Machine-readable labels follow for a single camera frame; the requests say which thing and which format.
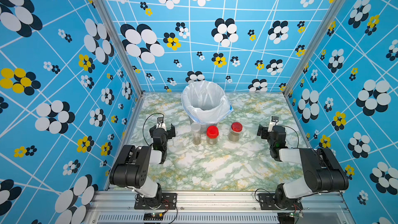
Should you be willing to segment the clear jar of mung beans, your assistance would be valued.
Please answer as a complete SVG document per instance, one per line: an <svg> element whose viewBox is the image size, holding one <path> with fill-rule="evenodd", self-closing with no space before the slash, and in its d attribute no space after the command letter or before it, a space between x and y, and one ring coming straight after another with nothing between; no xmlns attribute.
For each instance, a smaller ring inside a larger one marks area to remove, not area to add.
<svg viewBox="0 0 398 224"><path fill-rule="evenodd" d="M240 139L240 132L235 132L233 130L230 130L228 139L231 142L235 142L235 143L238 142Z"/></svg>

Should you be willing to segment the small red jar lid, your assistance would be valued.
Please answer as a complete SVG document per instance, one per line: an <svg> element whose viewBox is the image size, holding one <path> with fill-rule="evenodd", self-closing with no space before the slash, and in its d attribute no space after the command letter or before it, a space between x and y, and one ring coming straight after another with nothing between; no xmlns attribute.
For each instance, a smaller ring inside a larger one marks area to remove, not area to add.
<svg viewBox="0 0 398 224"><path fill-rule="evenodd" d="M243 125L239 122L233 122L231 124L231 130L236 133L240 133L243 130Z"/></svg>

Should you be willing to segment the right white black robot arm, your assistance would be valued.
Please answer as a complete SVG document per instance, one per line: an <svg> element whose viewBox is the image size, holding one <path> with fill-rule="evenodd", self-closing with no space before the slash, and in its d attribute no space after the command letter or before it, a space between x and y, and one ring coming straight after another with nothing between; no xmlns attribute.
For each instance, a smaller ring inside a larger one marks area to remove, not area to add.
<svg viewBox="0 0 398 224"><path fill-rule="evenodd" d="M274 199L279 209L286 209L303 197L348 189L349 179L330 149L288 148L285 127L281 125L271 129L259 125L257 135L267 140L274 160L302 166L301 178L277 186Z"/></svg>

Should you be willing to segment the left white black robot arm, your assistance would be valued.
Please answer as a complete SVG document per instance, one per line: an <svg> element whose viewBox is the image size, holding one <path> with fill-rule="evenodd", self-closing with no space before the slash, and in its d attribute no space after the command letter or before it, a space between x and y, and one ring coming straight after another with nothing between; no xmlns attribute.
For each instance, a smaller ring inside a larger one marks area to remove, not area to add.
<svg viewBox="0 0 398 224"><path fill-rule="evenodd" d="M176 136L175 126L168 130L163 124L150 128L153 139L151 146L124 145L114 163L109 182L121 188L128 188L137 193L144 204L152 209L162 204L170 206L170 201L163 196L159 183L149 176L151 164L163 164L167 158L167 142Z"/></svg>

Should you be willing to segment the tall clear jar white lid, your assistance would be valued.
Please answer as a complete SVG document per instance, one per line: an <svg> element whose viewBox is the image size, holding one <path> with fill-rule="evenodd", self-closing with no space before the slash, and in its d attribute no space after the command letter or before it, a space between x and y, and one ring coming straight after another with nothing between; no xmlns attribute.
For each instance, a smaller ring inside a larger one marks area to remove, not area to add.
<svg viewBox="0 0 398 224"><path fill-rule="evenodd" d="M202 141L201 133L197 132L197 131L194 131L194 126L193 125L191 125L191 133L192 133L193 143L195 145L200 145L201 141Z"/></svg>

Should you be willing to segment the clear jar large red lid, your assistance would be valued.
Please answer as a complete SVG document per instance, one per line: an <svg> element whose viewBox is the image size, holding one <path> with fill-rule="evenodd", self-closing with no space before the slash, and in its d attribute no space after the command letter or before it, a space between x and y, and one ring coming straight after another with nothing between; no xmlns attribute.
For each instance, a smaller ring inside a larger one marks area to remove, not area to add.
<svg viewBox="0 0 398 224"><path fill-rule="evenodd" d="M209 126L206 130L206 138L209 145L218 143L219 129L215 125Z"/></svg>

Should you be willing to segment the right green circuit board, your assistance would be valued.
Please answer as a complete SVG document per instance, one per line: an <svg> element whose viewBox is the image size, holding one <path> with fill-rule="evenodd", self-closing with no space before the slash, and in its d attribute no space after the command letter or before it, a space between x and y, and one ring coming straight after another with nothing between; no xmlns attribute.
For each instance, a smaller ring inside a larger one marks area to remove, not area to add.
<svg viewBox="0 0 398 224"><path fill-rule="evenodd" d="M280 224L297 224L303 218L303 213L278 213Z"/></svg>

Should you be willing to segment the green circuit board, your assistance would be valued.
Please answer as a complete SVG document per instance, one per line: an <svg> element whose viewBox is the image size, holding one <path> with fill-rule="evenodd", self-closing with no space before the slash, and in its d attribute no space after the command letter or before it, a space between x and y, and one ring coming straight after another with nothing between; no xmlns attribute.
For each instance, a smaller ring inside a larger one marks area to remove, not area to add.
<svg viewBox="0 0 398 224"><path fill-rule="evenodd" d="M164 219L163 213L145 213L143 221L144 222L159 222L161 223Z"/></svg>
<svg viewBox="0 0 398 224"><path fill-rule="evenodd" d="M297 224L303 218L303 213L278 213L280 224Z"/></svg>

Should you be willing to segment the left green circuit board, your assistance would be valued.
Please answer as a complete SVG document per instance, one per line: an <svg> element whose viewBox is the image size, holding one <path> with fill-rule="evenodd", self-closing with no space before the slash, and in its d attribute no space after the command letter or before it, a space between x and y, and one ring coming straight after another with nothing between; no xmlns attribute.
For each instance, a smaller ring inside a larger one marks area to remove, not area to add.
<svg viewBox="0 0 398 224"><path fill-rule="evenodd" d="M144 222L159 222L161 223L164 219L163 213L145 213L143 221Z"/></svg>

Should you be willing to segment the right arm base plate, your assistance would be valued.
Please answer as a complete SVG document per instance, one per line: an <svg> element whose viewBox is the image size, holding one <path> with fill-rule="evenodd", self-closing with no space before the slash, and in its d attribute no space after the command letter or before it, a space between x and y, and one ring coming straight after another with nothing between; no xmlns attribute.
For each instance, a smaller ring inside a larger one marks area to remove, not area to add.
<svg viewBox="0 0 398 224"><path fill-rule="evenodd" d="M261 192L256 194L261 210L268 211L292 211L298 212L303 209L302 203L299 199L281 198L274 194Z"/></svg>

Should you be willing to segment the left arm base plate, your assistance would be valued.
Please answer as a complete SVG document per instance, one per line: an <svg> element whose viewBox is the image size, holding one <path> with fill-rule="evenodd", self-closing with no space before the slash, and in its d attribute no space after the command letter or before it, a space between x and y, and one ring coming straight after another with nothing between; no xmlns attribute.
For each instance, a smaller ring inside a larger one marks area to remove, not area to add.
<svg viewBox="0 0 398 224"><path fill-rule="evenodd" d="M135 197L134 209L138 210L170 210L176 208L176 193L157 194L155 198L144 198L139 194Z"/></svg>

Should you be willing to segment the aluminium front frame rail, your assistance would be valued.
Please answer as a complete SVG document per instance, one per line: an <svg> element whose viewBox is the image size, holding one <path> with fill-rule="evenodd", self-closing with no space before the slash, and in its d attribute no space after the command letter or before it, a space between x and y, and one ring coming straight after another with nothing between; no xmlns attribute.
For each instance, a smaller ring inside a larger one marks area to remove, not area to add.
<svg viewBox="0 0 398 224"><path fill-rule="evenodd" d="M353 224L341 194L329 193L303 198L303 209L261 210L254 191L178 191L175 209L166 211L159 222L144 222L145 213L164 210L134 209L135 194L129 191L101 191L88 211L86 224L279 224L278 213L303 213L297 224Z"/></svg>

